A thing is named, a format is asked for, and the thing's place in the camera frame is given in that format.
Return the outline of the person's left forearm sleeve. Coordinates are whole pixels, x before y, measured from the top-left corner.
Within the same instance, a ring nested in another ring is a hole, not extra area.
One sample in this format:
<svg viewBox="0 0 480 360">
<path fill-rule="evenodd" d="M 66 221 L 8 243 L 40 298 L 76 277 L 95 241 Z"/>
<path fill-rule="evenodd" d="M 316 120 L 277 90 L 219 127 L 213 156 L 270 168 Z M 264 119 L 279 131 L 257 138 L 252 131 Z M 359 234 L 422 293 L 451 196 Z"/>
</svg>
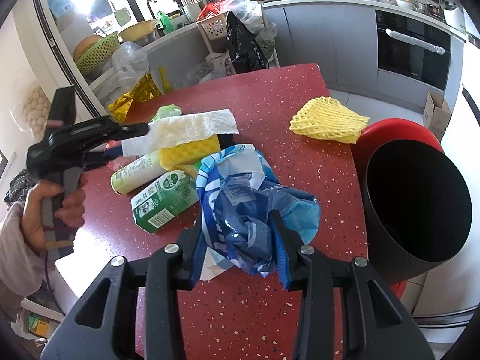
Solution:
<svg viewBox="0 0 480 360">
<path fill-rule="evenodd" d="M 1 222 L 1 289 L 22 300 L 40 289 L 44 259 L 27 245 L 20 230 L 23 205 L 15 203 Z"/>
</svg>

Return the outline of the person's left hand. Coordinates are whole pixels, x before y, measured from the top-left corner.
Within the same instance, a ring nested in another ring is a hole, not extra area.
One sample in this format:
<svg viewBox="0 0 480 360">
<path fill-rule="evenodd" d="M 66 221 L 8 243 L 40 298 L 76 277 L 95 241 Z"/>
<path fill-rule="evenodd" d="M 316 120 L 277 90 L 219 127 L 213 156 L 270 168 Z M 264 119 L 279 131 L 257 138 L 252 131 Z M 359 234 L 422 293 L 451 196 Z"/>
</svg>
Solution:
<svg viewBox="0 0 480 360">
<path fill-rule="evenodd" d="M 85 224 L 85 186 L 87 184 L 88 175 L 84 173 L 80 177 L 76 190 L 64 198 L 60 208 L 55 212 L 52 211 L 50 200 L 63 194 L 64 190 L 60 185 L 41 180 L 30 189 L 20 220 L 20 229 L 26 244 L 36 255 L 41 255 L 47 250 L 44 229 L 47 219 L 58 219 L 74 231 Z"/>
</svg>

